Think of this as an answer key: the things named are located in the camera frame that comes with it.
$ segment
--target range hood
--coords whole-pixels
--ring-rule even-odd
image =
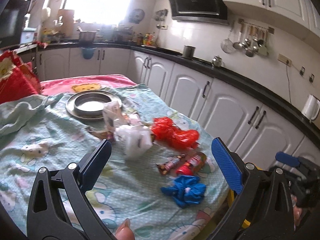
[[[222,0],[169,0],[172,19],[228,24],[228,9]]]

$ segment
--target red bag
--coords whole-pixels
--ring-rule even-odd
[[[183,131],[174,126],[169,117],[155,118],[151,130],[156,135],[157,140],[166,141],[170,147],[176,150],[184,150],[190,147],[196,148],[198,146],[198,143],[196,143],[196,140],[199,139],[198,131]]]
[[[0,55],[0,104],[9,101],[15,101],[23,97],[36,95],[39,92],[35,88],[37,80],[36,76],[30,75],[33,84],[24,74],[28,74],[30,70],[26,66],[21,68],[23,61],[14,51],[6,51]]]

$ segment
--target black countertop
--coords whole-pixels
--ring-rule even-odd
[[[50,44],[47,49],[62,49],[62,48],[78,48],[80,45],[76,42],[68,42],[61,44]],[[320,149],[320,130],[316,125],[310,123],[309,120],[302,115],[302,113],[291,105],[289,102],[267,89],[266,87],[258,84],[257,82],[246,78],[234,71],[227,68],[211,68],[211,63],[194,58],[194,60],[185,59],[181,57],[181,53],[162,49],[150,48],[145,46],[129,45],[127,42],[121,44],[108,42],[108,43],[95,43],[92,48],[122,48],[140,51],[146,54],[158,56],[171,60],[175,63],[181,64],[202,74],[212,78],[217,78],[225,83],[228,83],[248,95],[261,101],[266,106],[273,109],[275,112],[283,116],[293,125],[295,125],[301,132],[303,132],[319,149]]]

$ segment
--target red pillow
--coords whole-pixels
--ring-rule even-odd
[[[0,104],[38,94],[30,80],[17,67],[22,64],[21,58],[13,51],[0,55]]]

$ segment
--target power cord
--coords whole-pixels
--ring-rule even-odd
[[[289,60],[287,60],[287,62],[285,64],[285,69],[286,69],[287,78],[288,78],[289,99],[290,99],[290,104],[292,104],[292,102],[291,102],[291,91],[290,91],[290,80],[289,80],[289,74],[288,74],[288,64],[289,64]]]

